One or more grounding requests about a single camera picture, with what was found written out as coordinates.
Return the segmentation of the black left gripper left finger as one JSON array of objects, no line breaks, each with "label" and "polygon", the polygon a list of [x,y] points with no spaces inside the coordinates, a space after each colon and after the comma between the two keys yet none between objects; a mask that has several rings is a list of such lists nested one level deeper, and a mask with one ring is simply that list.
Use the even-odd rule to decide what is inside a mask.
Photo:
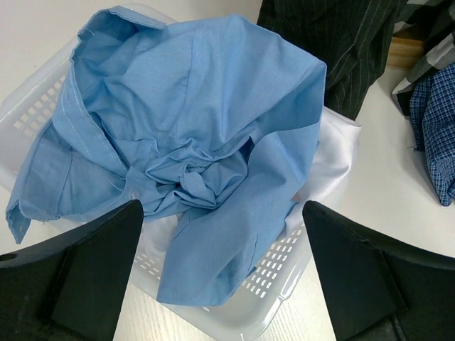
[{"label": "black left gripper left finger", "polygon": [[112,340],[143,224],[139,200],[69,231],[50,319],[84,340]]}]

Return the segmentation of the black white checkered shirt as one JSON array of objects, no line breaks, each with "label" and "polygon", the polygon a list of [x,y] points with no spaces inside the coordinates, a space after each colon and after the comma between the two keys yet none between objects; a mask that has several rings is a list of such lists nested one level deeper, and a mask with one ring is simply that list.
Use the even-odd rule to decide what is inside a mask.
[{"label": "black white checkered shirt", "polygon": [[454,2],[408,1],[397,17],[394,32],[407,29],[422,34],[424,52],[392,91],[392,100],[406,117],[416,84],[454,63]]}]

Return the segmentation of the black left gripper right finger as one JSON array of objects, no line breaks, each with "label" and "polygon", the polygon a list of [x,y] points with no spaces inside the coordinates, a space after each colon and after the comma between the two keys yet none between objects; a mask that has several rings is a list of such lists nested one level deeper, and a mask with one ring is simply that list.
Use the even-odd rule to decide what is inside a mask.
[{"label": "black left gripper right finger", "polygon": [[393,317],[407,309],[380,249],[358,224],[319,202],[303,218],[337,340],[400,340]]}]

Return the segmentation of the light blue shirt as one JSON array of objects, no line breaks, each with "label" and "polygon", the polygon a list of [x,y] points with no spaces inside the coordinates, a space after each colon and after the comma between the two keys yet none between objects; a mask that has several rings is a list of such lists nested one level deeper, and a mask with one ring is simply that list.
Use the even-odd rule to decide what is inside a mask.
[{"label": "light blue shirt", "polygon": [[326,64],[241,16],[167,25],[122,6],[80,30],[6,208],[87,222],[178,215],[159,302],[224,304],[280,236],[319,139]]}]

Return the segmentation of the blue plaid shirt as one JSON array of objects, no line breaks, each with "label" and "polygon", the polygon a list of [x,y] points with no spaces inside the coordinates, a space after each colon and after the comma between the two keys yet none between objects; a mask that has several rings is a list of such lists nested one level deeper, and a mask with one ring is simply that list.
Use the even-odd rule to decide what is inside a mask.
[{"label": "blue plaid shirt", "polygon": [[409,112],[416,149],[425,154],[440,204],[449,206],[454,200],[454,64],[415,86]]}]

